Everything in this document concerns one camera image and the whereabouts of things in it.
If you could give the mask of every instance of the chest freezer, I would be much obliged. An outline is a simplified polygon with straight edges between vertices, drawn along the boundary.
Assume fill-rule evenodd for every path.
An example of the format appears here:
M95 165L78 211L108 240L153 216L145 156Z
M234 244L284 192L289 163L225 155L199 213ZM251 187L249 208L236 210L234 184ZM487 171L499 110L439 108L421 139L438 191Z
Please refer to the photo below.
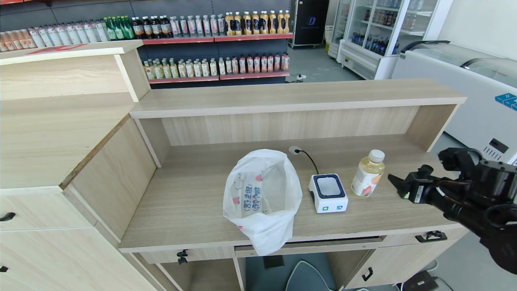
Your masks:
M431 78L467 96L445 132L486 159L517 165L516 61L420 41L401 51L391 78Z

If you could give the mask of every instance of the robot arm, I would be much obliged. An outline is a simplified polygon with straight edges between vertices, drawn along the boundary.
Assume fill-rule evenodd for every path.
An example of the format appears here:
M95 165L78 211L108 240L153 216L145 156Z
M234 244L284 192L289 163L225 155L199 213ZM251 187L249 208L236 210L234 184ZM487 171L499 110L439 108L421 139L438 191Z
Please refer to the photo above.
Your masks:
M469 152L479 156L474 163ZM456 180L432 176L433 168L422 165L402 180L388 180L401 197L409 193L413 203L427 203L444 217L461 223L480 238L501 268L517 274L517 167L487 161L474 149L448 148L438 157L448 171L459 171Z

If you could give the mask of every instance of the cabinet door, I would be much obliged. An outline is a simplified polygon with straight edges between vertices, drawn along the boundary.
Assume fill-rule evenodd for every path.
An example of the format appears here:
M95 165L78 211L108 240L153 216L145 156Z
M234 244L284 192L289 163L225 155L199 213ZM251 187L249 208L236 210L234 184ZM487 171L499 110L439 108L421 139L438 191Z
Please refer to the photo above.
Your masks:
M371 250L357 272L348 283L345 283L345 289L405 282L456 241L390 246Z
M0 290L156 291L94 227L2 231L0 252Z

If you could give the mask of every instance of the white plastic bag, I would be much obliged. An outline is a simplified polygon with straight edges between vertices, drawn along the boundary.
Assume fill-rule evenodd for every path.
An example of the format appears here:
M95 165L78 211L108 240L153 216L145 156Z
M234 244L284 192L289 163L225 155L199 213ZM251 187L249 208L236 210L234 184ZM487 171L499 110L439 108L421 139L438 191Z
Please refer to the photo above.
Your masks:
M237 162L226 180L223 215L251 240L259 256L293 236L301 203L300 180L287 155L256 150Z

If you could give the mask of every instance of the white bottle cap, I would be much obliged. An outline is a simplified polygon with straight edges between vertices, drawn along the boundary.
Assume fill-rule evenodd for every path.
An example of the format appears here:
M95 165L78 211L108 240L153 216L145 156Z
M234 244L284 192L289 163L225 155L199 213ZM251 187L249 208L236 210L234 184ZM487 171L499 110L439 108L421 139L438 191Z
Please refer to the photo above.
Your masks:
M384 154L383 151L371 150L370 153L368 154L368 159L370 159L370 161L378 164L378 163L384 161L385 156L386 155Z

